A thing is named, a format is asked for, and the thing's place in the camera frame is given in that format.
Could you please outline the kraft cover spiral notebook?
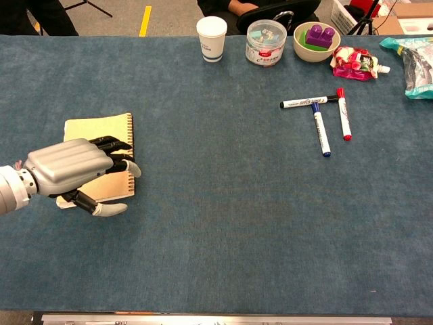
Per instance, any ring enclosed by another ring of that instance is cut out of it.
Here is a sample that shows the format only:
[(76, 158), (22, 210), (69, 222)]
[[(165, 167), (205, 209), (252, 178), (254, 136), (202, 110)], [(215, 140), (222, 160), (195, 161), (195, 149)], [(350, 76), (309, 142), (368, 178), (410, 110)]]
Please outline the kraft cover spiral notebook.
[[(70, 119), (64, 125), (64, 141), (112, 136), (133, 145), (133, 117), (130, 112), (101, 118)], [(135, 178), (128, 171), (103, 175), (86, 183), (80, 191), (96, 202), (126, 198), (135, 194)]]

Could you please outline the black whiteboard marker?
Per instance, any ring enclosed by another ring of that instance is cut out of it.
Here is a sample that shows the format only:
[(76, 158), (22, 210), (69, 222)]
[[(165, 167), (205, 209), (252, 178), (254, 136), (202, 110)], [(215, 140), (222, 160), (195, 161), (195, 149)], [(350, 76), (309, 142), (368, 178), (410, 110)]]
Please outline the black whiteboard marker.
[(279, 107), (281, 109), (287, 109), (287, 108), (295, 108), (295, 107), (301, 107), (301, 106), (309, 106), (313, 103), (318, 104), (325, 104), (328, 102), (335, 102), (338, 101), (339, 97), (337, 95), (329, 95), (329, 96), (320, 96), (320, 97), (312, 97), (312, 98), (304, 98), (299, 100), (286, 100), (282, 101), (279, 104)]

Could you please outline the red bag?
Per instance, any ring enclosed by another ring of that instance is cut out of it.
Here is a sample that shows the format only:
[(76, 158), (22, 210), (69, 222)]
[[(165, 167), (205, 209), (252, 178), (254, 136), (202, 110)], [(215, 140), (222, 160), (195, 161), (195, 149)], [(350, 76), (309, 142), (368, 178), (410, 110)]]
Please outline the red bag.
[(382, 6), (380, 4), (380, 0), (350, 0), (350, 3), (346, 7), (346, 10), (350, 12), (355, 18), (360, 18), (368, 14), (375, 2), (377, 3), (374, 6), (373, 11), (370, 15), (372, 18), (374, 18), (378, 16), (378, 12)]

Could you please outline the aluminium table edge rail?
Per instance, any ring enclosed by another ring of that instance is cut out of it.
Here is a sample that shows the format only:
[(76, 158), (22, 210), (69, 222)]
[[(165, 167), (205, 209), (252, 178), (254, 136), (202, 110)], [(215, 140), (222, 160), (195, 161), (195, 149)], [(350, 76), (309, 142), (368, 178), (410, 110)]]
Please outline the aluminium table edge rail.
[(348, 316), (44, 313), (42, 325), (393, 325), (391, 318)]

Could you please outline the cardboard box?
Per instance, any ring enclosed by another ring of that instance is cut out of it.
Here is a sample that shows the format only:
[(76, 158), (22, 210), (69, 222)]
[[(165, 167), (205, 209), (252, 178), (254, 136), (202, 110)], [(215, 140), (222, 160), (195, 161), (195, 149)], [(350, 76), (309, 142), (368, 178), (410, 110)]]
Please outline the cardboard box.
[(378, 35), (433, 35), (433, 2), (397, 3), (395, 15), (373, 19)]

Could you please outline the white paper cup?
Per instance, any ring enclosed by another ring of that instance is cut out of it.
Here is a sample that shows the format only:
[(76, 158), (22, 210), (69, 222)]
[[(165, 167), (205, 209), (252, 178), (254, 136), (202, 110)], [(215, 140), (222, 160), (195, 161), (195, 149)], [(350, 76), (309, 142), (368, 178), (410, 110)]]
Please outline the white paper cup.
[(205, 61), (215, 63), (223, 56), (227, 23), (217, 16), (206, 16), (196, 24), (199, 35), (202, 57)]

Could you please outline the purple toy brick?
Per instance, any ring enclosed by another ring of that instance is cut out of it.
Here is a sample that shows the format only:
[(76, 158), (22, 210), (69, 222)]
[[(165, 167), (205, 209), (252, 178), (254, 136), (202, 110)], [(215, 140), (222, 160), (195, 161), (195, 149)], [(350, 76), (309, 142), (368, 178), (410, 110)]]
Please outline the purple toy brick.
[(332, 27), (322, 28), (321, 25), (315, 24), (307, 30), (305, 43), (328, 49), (333, 42), (335, 33), (336, 32)]

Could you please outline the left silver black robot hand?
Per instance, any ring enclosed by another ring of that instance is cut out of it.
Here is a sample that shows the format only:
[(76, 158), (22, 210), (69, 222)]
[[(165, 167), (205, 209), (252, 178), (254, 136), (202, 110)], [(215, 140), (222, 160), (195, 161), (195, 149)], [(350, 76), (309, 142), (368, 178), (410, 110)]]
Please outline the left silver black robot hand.
[(111, 173), (128, 171), (141, 176), (141, 169), (128, 154), (117, 150), (131, 150), (132, 145), (107, 135), (87, 140), (72, 139), (28, 153), (23, 169), (35, 181), (37, 193), (50, 198), (61, 196), (97, 217), (111, 217), (123, 213), (123, 203), (102, 204), (79, 188), (94, 179)]

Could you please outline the standing person in black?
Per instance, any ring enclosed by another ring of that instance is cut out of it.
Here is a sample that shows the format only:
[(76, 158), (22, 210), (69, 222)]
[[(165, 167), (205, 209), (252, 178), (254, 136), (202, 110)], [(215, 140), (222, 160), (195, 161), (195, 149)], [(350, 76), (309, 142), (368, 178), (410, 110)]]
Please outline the standing person in black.
[(49, 36), (78, 36), (59, 0), (0, 0), (0, 35), (38, 36), (28, 12)]

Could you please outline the clear plastic jar of clips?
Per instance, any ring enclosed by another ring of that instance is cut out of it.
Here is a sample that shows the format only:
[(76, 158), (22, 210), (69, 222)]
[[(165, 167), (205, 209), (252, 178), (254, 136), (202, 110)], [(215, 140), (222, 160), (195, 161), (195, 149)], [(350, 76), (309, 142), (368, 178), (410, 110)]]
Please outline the clear plastic jar of clips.
[(246, 58), (259, 66), (273, 66), (281, 59), (287, 30), (274, 20), (257, 20), (246, 34)]

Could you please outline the teal plastic bag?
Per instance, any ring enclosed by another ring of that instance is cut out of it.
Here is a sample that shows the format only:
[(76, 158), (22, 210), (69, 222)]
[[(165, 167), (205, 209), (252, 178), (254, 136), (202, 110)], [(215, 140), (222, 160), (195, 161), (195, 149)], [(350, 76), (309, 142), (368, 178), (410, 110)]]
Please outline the teal plastic bag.
[(433, 100), (433, 37), (387, 37), (380, 45), (395, 50), (402, 58), (406, 81), (405, 95), (413, 100)]

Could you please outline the blue whiteboard marker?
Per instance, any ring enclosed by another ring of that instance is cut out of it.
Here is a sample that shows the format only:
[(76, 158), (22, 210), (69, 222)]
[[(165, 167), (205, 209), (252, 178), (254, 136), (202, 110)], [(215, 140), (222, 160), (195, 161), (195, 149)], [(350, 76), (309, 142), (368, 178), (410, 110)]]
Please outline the blue whiteboard marker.
[(319, 103), (313, 102), (311, 104), (311, 108), (312, 108), (313, 116), (315, 119), (315, 126), (316, 126), (316, 130), (317, 130), (317, 135), (319, 138), (319, 143), (321, 146), (322, 155), (324, 157), (328, 158), (331, 156), (331, 149), (330, 149), (329, 142), (327, 139), (327, 133), (325, 130), (325, 125), (323, 123), (321, 111), (319, 109)]

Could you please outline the yellow floor tape strip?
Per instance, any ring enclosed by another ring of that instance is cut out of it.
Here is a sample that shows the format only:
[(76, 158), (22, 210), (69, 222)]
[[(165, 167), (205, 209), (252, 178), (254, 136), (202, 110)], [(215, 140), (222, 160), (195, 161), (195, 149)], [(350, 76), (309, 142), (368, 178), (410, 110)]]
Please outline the yellow floor tape strip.
[(141, 20), (141, 26), (140, 26), (140, 29), (139, 29), (139, 34), (138, 34), (139, 37), (146, 37), (146, 35), (147, 35), (147, 28), (148, 28), (148, 25), (149, 25), (151, 13), (152, 13), (152, 6), (151, 5), (146, 5), (145, 9), (144, 9), (144, 12), (143, 12), (142, 20)]

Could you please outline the beige bowl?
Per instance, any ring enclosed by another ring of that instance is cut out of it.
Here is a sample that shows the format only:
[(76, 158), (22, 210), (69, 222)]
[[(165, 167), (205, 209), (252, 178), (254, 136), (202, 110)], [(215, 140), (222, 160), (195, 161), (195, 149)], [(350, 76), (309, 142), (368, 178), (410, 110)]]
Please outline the beige bowl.
[[(322, 29), (331, 28), (335, 34), (332, 39), (332, 44), (326, 51), (316, 51), (314, 49), (308, 49), (301, 44), (300, 38), (302, 34), (306, 34), (307, 30), (313, 25), (318, 24)], [(339, 32), (331, 27), (329, 24), (322, 22), (305, 22), (296, 27), (293, 34), (293, 47), (296, 55), (306, 62), (322, 62), (332, 56), (334, 51), (340, 46), (341, 36)]]

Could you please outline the red whiteboard marker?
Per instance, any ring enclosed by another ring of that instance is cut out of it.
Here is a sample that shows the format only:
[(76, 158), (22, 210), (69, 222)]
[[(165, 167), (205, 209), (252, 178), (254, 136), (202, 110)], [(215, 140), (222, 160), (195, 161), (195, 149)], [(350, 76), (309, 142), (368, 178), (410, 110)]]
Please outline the red whiteboard marker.
[(340, 122), (342, 127), (342, 135), (345, 141), (350, 141), (352, 139), (352, 133), (350, 130), (350, 122), (348, 117), (348, 110), (346, 107), (346, 98), (344, 88), (337, 88), (336, 94), (338, 96), (338, 106), (340, 112)]

